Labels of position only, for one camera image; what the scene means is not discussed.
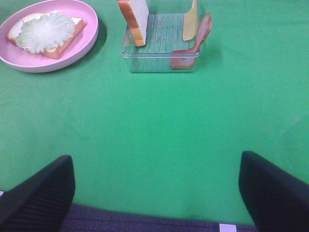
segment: dark fabric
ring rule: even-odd
[[[242,153],[239,190],[260,232],[309,231],[309,185],[254,152]]]
[[[75,193],[71,156],[61,156],[0,197],[0,232],[55,232]]]
[[[237,226],[238,232],[257,232]],[[72,205],[60,232],[219,232],[219,224],[207,221],[148,217]]]

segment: white tag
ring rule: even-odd
[[[219,224],[220,232],[237,232],[236,225]]]

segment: plastic container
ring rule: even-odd
[[[131,31],[128,27],[126,28],[121,54],[125,58],[129,71],[172,73],[193,72],[196,69],[195,65],[187,69],[172,69],[170,65],[171,58],[199,56],[199,52],[172,54],[173,50],[189,49],[195,44],[195,37],[189,41],[183,41],[183,17],[189,9],[190,7],[184,13],[149,14],[146,45],[143,47],[134,45]]]

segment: toast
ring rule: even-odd
[[[144,46],[149,14],[146,0],[117,0],[117,2],[130,28],[135,46]]]
[[[29,14],[22,19],[20,19],[17,23],[14,24],[14,26],[10,29],[10,31],[7,34],[8,40],[14,44],[16,44],[16,38],[19,35],[19,33],[22,31],[21,28],[24,23],[29,22],[33,19],[39,19],[42,15],[49,15],[50,13],[32,13]],[[64,49],[70,44],[70,42],[74,39],[74,37],[83,29],[85,26],[85,23],[82,18],[74,18],[72,17],[71,20],[75,24],[75,29],[73,32],[73,36],[70,37],[68,40],[64,41],[62,46],[58,46],[55,49],[46,49],[43,52],[40,52],[40,54],[57,59],[60,57],[61,53],[64,51]]]

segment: pink plate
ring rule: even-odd
[[[71,17],[81,17],[85,27],[63,51],[60,58],[52,59],[40,54],[31,54],[11,44],[6,35],[19,19],[34,12],[60,12]],[[1,24],[0,59],[24,72],[50,72],[64,68],[82,58],[92,48],[97,37],[98,17],[91,6],[79,0],[46,0],[16,12]]]

